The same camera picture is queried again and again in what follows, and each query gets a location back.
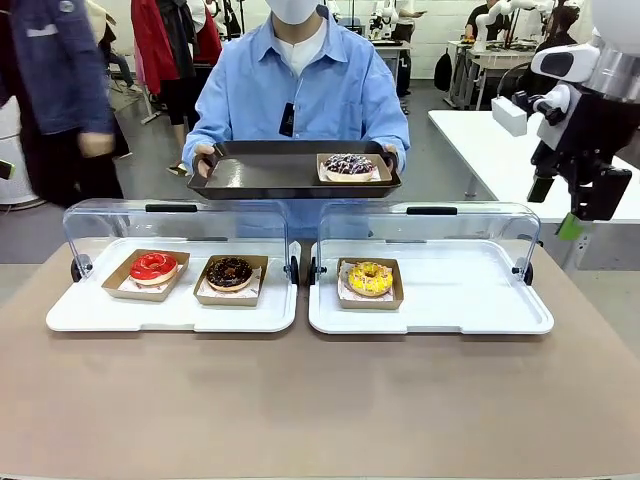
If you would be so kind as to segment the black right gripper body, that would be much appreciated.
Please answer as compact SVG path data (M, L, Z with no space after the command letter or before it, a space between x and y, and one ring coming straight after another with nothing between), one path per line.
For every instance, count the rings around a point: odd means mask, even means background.
M595 93L571 92L562 108L558 92L540 98L541 142L532 157L541 178L563 177L569 185L627 185L631 173L612 166L639 126L639 105Z

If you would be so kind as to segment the passer-by's hand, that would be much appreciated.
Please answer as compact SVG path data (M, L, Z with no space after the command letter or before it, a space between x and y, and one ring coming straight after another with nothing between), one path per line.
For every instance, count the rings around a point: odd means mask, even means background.
M113 152L115 136L105 133L81 132L78 135L78 145L85 158L104 156Z

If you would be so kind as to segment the person's right hand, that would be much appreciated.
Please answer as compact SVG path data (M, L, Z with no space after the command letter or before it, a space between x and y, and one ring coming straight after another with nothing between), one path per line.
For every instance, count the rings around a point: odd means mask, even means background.
M194 169L197 173L207 178L216 163L214 158L215 149L211 145L197 145L195 148Z

